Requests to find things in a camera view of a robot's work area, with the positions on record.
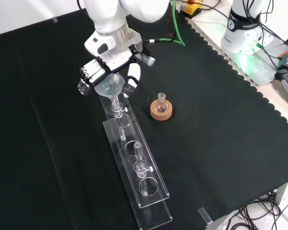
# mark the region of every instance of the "scalloped edge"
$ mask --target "scalloped edge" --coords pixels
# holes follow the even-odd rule
[[[268,98],[264,97],[264,95],[258,91],[257,89],[257,84],[255,82],[253,82],[251,80],[251,78],[249,76],[247,76],[243,70],[236,64],[233,62],[232,59],[230,59],[220,48],[216,48],[210,41],[206,40],[205,37],[198,31],[196,31],[196,28],[194,27],[194,25],[192,25],[190,22],[192,22],[193,24],[195,24],[192,19],[186,18],[184,17],[184,22],[187,23],[187,25],[190,27],[191,30],[193,30],[193,32],[196,35],[199,35],[199,37],[205,41],[205,43],[207,44],[207,46],[209,47],[209,49],[211,49],[213,51],[213,53],[215,53],[216,55],[220,56],[222,58],[221,61],[224,61],[228,67],[230,67],[231,71],[233,71],[234,73],[237,74],[237,76],[240,78],[240,80],[243,80],[245,82],[245,84],[248,84],[248,86],[250,86],[252,89],[254,89],[255,93],[258,94],[265,102],[267,102],[268,106],[271,108],[271,111],[273,111],[274,113],[277,113],[277,115],[281,118],[281,122],[285,123],[288,127],[288,119],[286,117],[284,117],[282,115],[282,113],[277,110],[275,108],[275,105],[272,104]]]

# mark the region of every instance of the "orange device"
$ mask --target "orange device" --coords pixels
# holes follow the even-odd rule
[[[192,4],[192,2],[202,3],[203,0],[188,0],[190,3],[183,2],[180,7],[180,12],[188,18],[193,18],[202,12],[202,5]]]

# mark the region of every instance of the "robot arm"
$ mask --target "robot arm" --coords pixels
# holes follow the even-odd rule
[[[81,68],[78,89],[84,95],[91,92],[107,75],[130,65],[128,79],[123,88],[129,97],[138,85],[141,70],[135,57],[153,65],[154,57],[143,48],[139,33],[128,27],[128,12],[135,18],[153,23],[166,12],[169,0],[84,0],[95,32],[85,42],[85,48],[95,57]]]

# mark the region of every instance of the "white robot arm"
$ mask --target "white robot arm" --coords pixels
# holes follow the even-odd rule
[[[153,65],[154,57],[143,47],[139,33],[128,27],[126,16],[153,23],[166,12],[169,0],[84,0],[87,12],[95,24],[95,32],[85,42],[85,48],[95,57],[81,68],[78,89],[84,95],[91,92],[107,75],[130,66],[123,88],[129,97],[140,80],[140,66],[134,57]]]
[[[256,41],[262,42],[263,30],[258,22],[260,13],[267,10],[268,4],[269,0],[234,0],[227,29],[221,40],[223,48],[233,53],[252,55],[256,51],[254,48]],[[273,37],[268,32],[264,32],[265,45],[272,40]]]

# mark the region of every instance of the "green cable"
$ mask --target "green cable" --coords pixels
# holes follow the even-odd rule
[[[176,30],[176,33],[177,33],[177,37],[178,37],[178,39],[179,39],[179,41],[174,40],[173,42],[174,42],[174,43],[177,43],[177,44],[180,44],[180,45],[182,45],[182,46],[186,46],[185,43],[183,42],[181,36],[180,36],[179,30],[178,30],[178,26],[177,26],[176,17],[175,17],[175,13],[176,13],[176,11],[175,11],[175,10],[176,10],[176,0],[173,0],[172,10],[173,10],[172,15],[173,15],[174,26],[175,26],[175,30]]]
[[[168,39],[168,38],[160,38],[160,42],[169,42],[171,41],[172,39]],[[180,41],[177,41],[177,40],[173,40],[172,41],[173,43],[176,43],[176,44],[179,44],[179,45],[182,45],[182,43]]]

